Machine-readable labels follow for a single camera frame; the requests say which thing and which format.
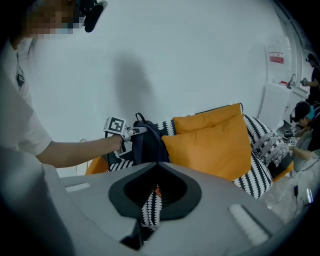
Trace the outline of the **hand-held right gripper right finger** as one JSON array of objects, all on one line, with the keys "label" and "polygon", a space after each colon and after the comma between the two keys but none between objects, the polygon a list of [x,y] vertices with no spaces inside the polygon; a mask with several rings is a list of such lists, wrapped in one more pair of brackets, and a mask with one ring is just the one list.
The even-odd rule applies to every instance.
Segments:
[{"label": "hand-held right gripper right finger", "polygon": [[196,208],[178,220],[161,221],[143,246],[146,256],[236,256],[254,248],[239,224],[241,216],[251,217],[269,237],[284,222],[260,200],[231,181],[168,163],[193,178],[201,188]]}]

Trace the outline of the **white sheet with red label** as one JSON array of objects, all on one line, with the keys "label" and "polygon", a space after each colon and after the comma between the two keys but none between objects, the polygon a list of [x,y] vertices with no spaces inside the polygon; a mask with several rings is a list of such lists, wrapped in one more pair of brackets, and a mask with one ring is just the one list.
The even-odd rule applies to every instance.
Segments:
[{"label": "white sheet with red label", "polygon": [[288,82],[292,73],[291,47],[284,43],[269,45],[266,50],[267,76],[270,82]]}]

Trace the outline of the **silver metal tap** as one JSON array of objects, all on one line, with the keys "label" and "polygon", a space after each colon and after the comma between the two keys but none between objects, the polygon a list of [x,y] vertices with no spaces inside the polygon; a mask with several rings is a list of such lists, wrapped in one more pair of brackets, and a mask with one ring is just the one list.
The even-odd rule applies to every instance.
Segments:
[{"label": "silver metal tap", "polygon": [[296,86],[296,83],[297,83],[297,75],[293,73],[286,87],[288,89],[292,89]]}]

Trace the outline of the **white water dispenser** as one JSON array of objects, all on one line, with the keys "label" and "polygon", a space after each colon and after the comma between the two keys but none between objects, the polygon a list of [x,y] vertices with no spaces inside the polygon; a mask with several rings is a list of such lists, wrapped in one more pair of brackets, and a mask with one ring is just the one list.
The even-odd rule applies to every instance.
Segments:
[{"label": "white water dispenser", "polygon": [[271,130],[277,130],[283,123],[290,93],[291,90],[283,84],[266,83],[258,120]]}]

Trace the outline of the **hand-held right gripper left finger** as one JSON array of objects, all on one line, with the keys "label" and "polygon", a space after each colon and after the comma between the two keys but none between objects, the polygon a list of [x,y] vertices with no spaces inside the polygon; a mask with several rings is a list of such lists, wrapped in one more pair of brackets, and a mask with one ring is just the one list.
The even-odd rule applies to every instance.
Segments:
[{"label": "hand-held right gripper left finger", "polygon": [[75,248],[156,248],[158,232],[142,227],[143,203],[156,184],[158,164],[64,178],[59,216]]}]

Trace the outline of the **person's left forearm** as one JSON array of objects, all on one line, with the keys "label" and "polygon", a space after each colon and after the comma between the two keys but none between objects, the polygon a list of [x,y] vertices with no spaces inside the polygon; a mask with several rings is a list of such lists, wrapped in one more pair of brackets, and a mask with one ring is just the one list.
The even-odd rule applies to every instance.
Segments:
[{"label": "person's left forearm", "polygon": [[119,151],[122,142],[123,138],[120,135],[85,142],[51,141],[36,158],[42,164],[51,165],[55,168],[69,168]]}]

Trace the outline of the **orange cushion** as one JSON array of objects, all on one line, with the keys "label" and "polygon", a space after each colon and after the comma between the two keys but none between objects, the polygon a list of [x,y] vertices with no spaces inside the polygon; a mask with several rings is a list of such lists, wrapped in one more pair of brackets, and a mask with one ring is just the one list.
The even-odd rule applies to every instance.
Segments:
[{"label": "orange cushion", "polygon": [[171,163],[234,181],[251,169],[251,144],[242,114],[214,127],[163,136]]},{"label": "orange cushion", "polygon": [[185,117],[174,117],[177,135],[213,128],[236,116],[243,116],[243,104],[235,103]]}]

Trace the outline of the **black white striped blanket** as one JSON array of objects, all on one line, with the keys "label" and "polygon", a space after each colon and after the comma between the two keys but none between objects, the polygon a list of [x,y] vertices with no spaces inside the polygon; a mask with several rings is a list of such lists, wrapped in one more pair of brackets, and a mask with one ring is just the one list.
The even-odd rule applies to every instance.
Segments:
[{"label": "black white striped blanket", "polygon": [[[253,116],[243,115],[251,143],[251,167],[248,173],[232,182],[258,199],[273,182],[293,170],[293,162],[285,155],[283,141],[273,130]],[[149,232],[157,229],[163,200],[153,191],[142,207],[141,225]]]}]

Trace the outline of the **dark navy backpack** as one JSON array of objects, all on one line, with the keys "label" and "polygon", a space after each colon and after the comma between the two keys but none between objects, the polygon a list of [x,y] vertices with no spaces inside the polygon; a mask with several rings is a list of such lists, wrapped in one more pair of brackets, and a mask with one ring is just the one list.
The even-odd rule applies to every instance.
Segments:
[{"label": "dark navy backpack", "polygon": [[153,162],[169,163],[169,154],[157,126],[138,112],[137,121],[133,127],[146,127],[147,132],[134,135],[132,138],[132,151],[136,165]]}]

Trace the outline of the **black chest device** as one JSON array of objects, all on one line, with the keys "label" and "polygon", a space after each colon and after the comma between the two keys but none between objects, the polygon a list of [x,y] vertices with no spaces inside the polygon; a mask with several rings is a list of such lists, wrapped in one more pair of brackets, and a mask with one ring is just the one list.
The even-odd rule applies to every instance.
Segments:
[{"label": "black chest device", "polygon": [[18,90],[20,91],[23,88],[24,84],[25,84],[24,71],[21,69],[20,66],[17,67],[15,80],[16,80],[16,83],[17,83]]}]

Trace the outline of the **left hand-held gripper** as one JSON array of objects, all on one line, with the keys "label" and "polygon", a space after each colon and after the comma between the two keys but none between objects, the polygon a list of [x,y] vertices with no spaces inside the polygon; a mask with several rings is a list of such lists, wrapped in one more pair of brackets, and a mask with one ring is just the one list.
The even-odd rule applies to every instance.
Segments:
[{"label": "left hand-held gripper", "polygon": [[120,150],[117,154],[126,154],[127,146],[131,140],[131,136],[140,135],[146,133],[148,130],[146,127],[127,127],[127,121],[123,118],[110,116],[106,119],[103,131],[106,137],[111,137],[113,135],[119,135],[122,137],[122,142],[120,144]]}]

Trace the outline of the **person's white shirt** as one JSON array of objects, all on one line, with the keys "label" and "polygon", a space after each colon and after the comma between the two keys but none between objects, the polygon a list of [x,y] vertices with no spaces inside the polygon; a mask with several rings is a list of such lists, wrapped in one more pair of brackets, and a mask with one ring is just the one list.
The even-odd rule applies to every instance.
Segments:
[{"label": "person's white shirt", "polygon": [[[21,90],[16,82],[18,66],[25,79]],[[7,39],[0,52],[0,146],[37,157],[51,142],[33,108],[20,51],[14,50]]]}]

